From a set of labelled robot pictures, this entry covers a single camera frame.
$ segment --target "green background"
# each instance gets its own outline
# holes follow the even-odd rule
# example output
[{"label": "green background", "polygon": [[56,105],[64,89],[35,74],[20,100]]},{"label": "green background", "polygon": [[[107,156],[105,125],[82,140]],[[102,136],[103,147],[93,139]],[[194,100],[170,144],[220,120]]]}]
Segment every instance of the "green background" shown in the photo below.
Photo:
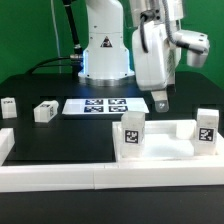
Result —
[{"label": "green background", "polygon": [[[54,4],[61,55],[67,56],[73,52],[70,30],[61,0],[54,0]],[[224,88],[224,1],[186,0],[185,6],[186,17],[182,20],[182,28],[208,34],[211,48],[203,68],[188,67],[186,52],[184,52],[177,70],[202,73]],[[85,1],[74,2],[72,8],[80,42],[83,47],[86,47],[88,23]],[[132,32],[131,29],[125,29],[124,33],[125,44],[129,49],[131,49]],[[24,73],[36,63],[55,56],[57,56],[57,50],[50,0],[1,1],[0,82],[11,75]],[[57,71],[58,69],[50,68],[38,72]]]}]

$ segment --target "small white block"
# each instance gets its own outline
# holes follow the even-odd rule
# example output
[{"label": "small white block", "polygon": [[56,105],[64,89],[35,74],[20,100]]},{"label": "small white block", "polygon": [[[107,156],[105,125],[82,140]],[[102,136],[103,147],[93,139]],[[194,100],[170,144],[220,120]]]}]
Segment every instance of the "small white block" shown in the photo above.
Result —
[{"label": "small white block", "polygon": [[195,155],[216,154],[219,111],[198,109],[195,136]]},{"label": "small white block", "polygon": [[34,109],[35,122],[48,123],[58,113],[58,102],[44,101]]},{"label": "small white block", "polygon": [[145,137],[145,113],[126,111],[121,117],[122,123],[122,156],[139,157]]},{"label": "small white block", "polygon": [[17,117],[15,98],[1,99],[1,106],[3,119]]},{"label": "small white block", "polygon": [[4,163],[14,143],[15,140],[13,129],[2,128],[0,131],[0,166]]}]

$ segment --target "black tabletop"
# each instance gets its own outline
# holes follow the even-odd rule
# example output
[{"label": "black tabletop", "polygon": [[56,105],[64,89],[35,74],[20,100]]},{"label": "black tabletop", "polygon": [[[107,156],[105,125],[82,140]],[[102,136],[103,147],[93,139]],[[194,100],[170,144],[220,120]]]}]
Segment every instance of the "black tabletop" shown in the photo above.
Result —
[{"label": "black tabletop", "polygon": [[[0,84],[0,97],[15,97],[18,117],[2,119],[14,128],[16,144],[4,166],[115,161],[112,122],[121,115],[62,115],[66,99],[143,97],[146,120],[195,119],[198,108],[220,111],[224,91],[197,73],[177,73],[167,113],[155,112],[148,92],[135,83],[118,87],[79,84],[68,74],[16,75]],[[48,124],[34,122],[33,109],[59,102]],[[0,223],[223,223],[223,186],[157,187],[0,194]]]}]

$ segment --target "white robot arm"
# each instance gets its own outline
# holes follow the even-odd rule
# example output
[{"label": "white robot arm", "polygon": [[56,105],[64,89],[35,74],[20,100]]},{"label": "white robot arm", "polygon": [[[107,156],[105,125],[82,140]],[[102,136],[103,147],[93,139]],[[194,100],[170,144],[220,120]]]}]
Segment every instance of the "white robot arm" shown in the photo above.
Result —
[{"label": "white robot arm", "polygon": [[[132,26],[137,27],[132,37],[132,50],[139,89],[151,91],[158,112],[168,111],[167,87],[175,85],[175,68],[181,49],[188,50],[187,64],[194,67],[203,66],[209,52],[207,35],[181,30],[182,1],[85,0],[89,43],[83,51],[80,82],[115,86],[135,78],[129,67],[129,50],[123,43],[123,2],[129,4],[131,10],[124,11],[131,12]],[[71,14],[68,6],[72,0],[63,2]],[[76,34],[73,23],[70,25],[72,33]],[[76,36],[73,35],[75,48],[79,47]]]},{"label": "white robot arm", "polygon": [[208,52],[207,35],[181,30],[182,0],[129,0],[133,26],[132,47],[136,80],[142,91],[151,91],[156,110],[169,109],[167,86],[175,84],[181,48],[188,50],[187,64],[202,67]]}]

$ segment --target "white box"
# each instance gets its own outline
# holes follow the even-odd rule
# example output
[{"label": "white box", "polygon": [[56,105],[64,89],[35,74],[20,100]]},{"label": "white box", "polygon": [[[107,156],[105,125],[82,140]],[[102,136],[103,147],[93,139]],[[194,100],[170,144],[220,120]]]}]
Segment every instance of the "white box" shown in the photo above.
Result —
[{"label": "white box", "polygon": [[3,119],[17,117],[15,98],[1,99],[1,106]]},{"label": "white box", "polygon": [[216,154],[218,125],[218,110],[198,109],[195,155]]},{"label": "white box", "polygon": [[47,123],[58,113],[58,102],[44,101],[34,109],[35,122]]},{"label": "white box", "polygon": [[145,113],[126,111],[121,117],[123,133],[123,157],[139,157],[145,136]]}]

